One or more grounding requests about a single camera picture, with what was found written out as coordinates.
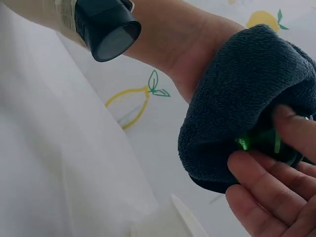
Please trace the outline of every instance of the microfiber cloth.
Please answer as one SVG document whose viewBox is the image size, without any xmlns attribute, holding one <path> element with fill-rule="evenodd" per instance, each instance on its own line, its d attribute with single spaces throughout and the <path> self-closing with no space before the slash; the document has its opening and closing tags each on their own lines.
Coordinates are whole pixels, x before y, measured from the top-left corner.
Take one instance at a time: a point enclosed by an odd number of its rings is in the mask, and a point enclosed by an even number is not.
<svg viewBox="0 0 316 237">
<path fill-rule="evenodd" d="M 241 150 L 237 138 L 271 125 L 277 104 L 316 113 L 315 62 L 266 25 L 233 35 L 201 77 L 180 129 L 179 156 L 191 179 L 219 193 L 236 184 L 227 160 Z"/>
</svg>

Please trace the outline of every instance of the lemon print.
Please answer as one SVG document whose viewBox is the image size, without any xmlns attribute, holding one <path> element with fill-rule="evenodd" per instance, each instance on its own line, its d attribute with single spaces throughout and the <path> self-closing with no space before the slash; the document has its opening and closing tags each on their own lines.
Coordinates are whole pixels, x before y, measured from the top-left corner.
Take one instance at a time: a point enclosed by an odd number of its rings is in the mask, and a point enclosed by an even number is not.
<svg viewBox="0 0 316 237">
<path fill-rule="evenodd" d="M 105 106 L 123 129 L 131 127 L 143 115 L 150 95 L 170 97 L 165 89 L 157 89 L 158 73 L 153 70 L 148 85 L 139 89 L 128 89 L 114 95 Z"/>
<path fill-rule="evenodd" d="M 277 19 L 267 11 L 256 11 L 250 16 L 246 27 L 250 28 L 258 24 L 266 24 L 278 33 L 280 29 L 288 30 L 288 28 L 280 24 L 282 18 L 281 9 L 278 11 Z"/>
</svg>

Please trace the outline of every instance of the green leaf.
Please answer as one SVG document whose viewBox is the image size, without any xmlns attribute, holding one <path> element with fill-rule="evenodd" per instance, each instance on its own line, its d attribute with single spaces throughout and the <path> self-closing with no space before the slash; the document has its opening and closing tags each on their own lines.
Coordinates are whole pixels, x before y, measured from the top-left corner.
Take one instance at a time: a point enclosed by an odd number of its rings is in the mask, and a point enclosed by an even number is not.
<svg viewBox="0 0 316 237">
<path fill-rule="evenodd" d="M 170 94 L 164 89 L 153 91 L 153 95 L 162 96 L 162 97 L 170 97 Z"/>
<path fill-rule="evenodd" d="M 280 23 L 280 21 L 282 20 L 283 18 L 283 15 L 282 15 L 282 12 L 281 12 L 281 9 L 278 11 L 277 13 L 277 23 Z"/>
<path fill-rule="evenodd" d="M 288 28 L 286 28 L 285 26 L 283 26 L 283 25 L 279 25 L 280 26 L 280 28 L 282 29 L 282 30 L 288 30 Z"/>
<path fill-rule="evenodd" d="M 148 87 L 150 89 L 150 92 L 154 92 L 156 90 L 157 85 L 158 85 L 158 73 L 156 70 L 153 70 L 148 80 Z"/>
<path fill-rule="evenodd" d="M 170 94 L 165 89 L 162 89 L 161 91 L 163 91 L 167 97 L 170 97 Z"/>
</svg>

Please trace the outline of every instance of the black device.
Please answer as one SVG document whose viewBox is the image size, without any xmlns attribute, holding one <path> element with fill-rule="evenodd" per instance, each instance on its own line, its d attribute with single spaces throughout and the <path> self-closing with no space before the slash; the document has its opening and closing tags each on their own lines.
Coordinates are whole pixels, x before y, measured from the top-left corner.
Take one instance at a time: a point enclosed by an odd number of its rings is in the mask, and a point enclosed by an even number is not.
<svg viewBox="0 0 316 237">
<path fill-rule="evenodd" d="M 77 33 L 98 62 L 110 61 L 128 50 L 141 33 L 131 14 L 130 0 L 78 0 L 75 6 Z"/>
</svg>

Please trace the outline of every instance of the fingernail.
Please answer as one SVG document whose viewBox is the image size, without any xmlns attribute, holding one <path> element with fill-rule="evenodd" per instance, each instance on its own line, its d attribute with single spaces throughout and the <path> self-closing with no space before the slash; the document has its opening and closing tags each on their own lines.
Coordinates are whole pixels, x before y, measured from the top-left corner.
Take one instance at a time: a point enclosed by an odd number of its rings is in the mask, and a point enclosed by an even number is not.
<svg viewBox="0 0 316 237">
<path fill-rule="evenodd" d="M 295 115 L 295 112 L 286 105 L 278 105 L 273 112 L 274 118 L 285 119 L 294 115 Z"/>
</svg>

